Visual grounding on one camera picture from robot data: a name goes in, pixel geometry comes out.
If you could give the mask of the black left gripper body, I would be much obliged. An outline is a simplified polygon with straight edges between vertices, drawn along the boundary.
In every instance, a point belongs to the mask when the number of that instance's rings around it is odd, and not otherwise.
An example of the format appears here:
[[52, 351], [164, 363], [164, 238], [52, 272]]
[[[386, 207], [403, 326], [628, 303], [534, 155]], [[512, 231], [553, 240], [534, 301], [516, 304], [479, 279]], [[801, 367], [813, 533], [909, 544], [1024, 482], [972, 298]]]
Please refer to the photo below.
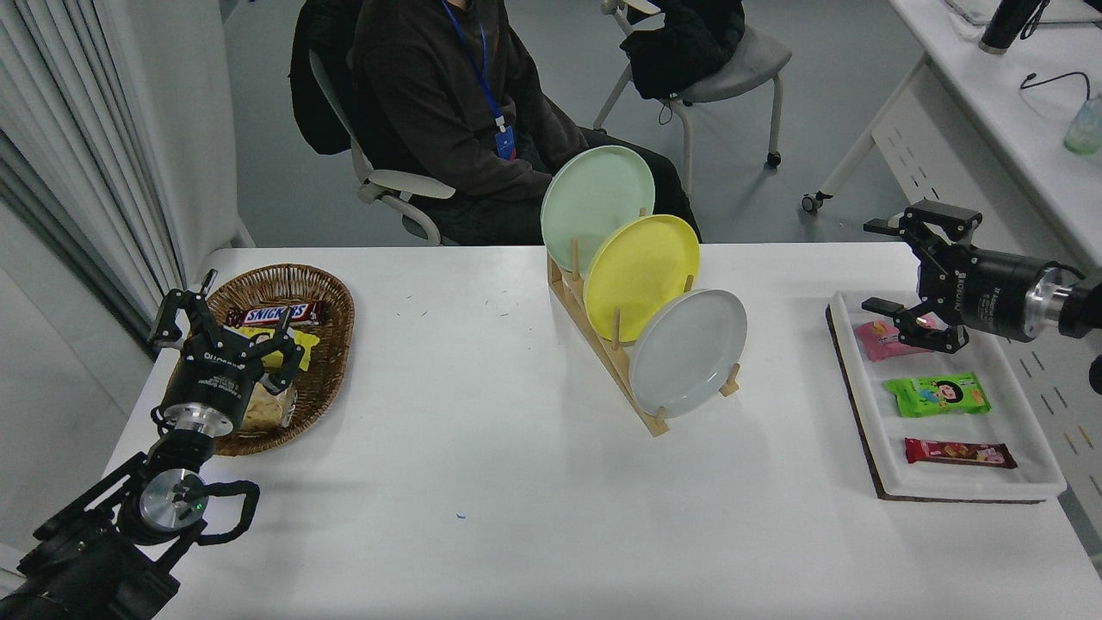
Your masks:
[[224, 418], [244, 418], [263, 365], [245, 358], [248, 341], [184, 342], [165, 392], [165, 418], [179, 418], [185, 407], [208, 407]]

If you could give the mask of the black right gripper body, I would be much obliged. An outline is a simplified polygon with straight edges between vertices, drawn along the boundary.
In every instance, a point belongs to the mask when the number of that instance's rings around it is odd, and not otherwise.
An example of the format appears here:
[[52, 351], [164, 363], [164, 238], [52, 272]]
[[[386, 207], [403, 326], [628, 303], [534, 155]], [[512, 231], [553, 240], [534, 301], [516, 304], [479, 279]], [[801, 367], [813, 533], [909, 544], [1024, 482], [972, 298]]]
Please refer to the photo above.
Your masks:
[[1039, 333], [1028, 300], [1042, 280], [1042, 259], [942, 244], [919, 260], [918, 295], [948, 325], [1019, 342]]

